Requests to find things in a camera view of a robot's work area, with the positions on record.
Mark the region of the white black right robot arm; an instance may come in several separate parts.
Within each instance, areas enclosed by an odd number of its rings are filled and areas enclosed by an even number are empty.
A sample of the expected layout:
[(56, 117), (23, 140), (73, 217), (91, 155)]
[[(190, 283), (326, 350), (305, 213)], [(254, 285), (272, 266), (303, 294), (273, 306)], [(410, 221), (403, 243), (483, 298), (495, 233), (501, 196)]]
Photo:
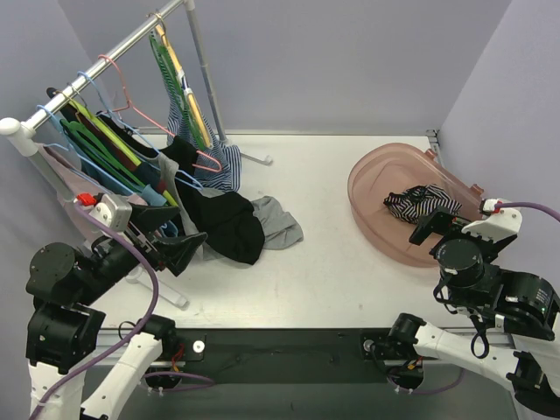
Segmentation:
[(525, 408), (559, 416), (559, 296), (544, 278), (494, 264), (521, 230), (517, 207), (492, 201), (483, 219), (469, 221), (442, 209), (422, 216), (409, 242), (432, 233), (431, 255), (440, 278), (433, 297), (472, 322), (471, 339), (408, 313), (388, 334), (390, 351), (452, 363), (500, 384)]

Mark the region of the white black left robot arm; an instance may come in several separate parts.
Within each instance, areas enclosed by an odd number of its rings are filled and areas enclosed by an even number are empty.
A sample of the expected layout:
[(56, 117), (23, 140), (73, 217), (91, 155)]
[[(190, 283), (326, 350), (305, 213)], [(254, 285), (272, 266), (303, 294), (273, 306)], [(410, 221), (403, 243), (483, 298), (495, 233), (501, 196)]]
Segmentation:
[[(173, 213), (171, 207), (126, 203), (119, 217), (89, 194), (77, 196), (73, 205), (103, 232), (108, 246), (86, 255), (54, 242), (31, 259), (25, 289), (33, 297), (34, 313), (25, 357), (32, 419), (116, 418), (155, 360), (175, 361), (183, 353), (175, 322), (154, 312), (157, 273), (182, 273), (207, 238), (205, 233), (157, 237), (154, 231)], [(127, 335), (95, 355), (106, 315), (91, 305), (138, 267), (152, 286), (148, 308)]]

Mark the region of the black white striped tank top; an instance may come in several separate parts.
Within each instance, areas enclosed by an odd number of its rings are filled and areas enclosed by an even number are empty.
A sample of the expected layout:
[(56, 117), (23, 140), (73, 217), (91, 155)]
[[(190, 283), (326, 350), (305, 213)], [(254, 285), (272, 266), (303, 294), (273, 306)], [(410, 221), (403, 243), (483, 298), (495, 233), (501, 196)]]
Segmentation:
[(458, 201), (435, 184), (417, 185), (401, 193), (391, 192), (383, 200), (383, 205), (398, 220), (409, 224), (417, 224), (421, 216), (440, 207), (451, 214), (458, 214), (462, 208)]

